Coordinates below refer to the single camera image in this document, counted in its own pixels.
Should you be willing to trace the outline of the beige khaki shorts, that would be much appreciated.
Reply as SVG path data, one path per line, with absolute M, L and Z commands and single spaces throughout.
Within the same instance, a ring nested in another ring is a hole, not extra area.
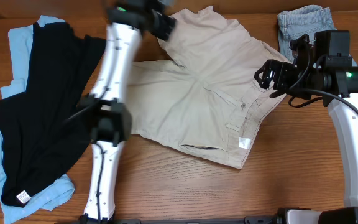
M 212 7 L 183 9 L 174 18 L 169 40 L 160 41 L 169 59 L 131 68 L 132 133 L 241 169 L 261 122 L 280 103 L 254 74 L 267 60 L 285 57 Z

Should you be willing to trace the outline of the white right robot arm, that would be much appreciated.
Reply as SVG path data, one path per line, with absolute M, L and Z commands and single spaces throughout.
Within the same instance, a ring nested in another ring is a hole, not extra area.
M 305 208 L 280 208 L 274 216 L 248 217 L 245 223 L 358 223 L 358 67 L 352 59 L 294 64 L 268 60 L 254 78 L 278 93 L 323 101 L 334 123 L 345 173 L 343 208 L 317 212 Z

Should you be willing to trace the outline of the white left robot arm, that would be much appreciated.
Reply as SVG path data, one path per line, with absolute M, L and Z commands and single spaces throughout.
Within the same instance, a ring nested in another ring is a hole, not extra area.
M 121 152 L 131 135 L 125 105 L 129 72 L 146 31 L 168 40 L 176 20 L 165 13 L 172 1 L 116 1 L 106 9 L 106 47 L 97 81 L 80 102 L 93 150 L 89 197 L 78 223 L 113 223 L 114 193 Z

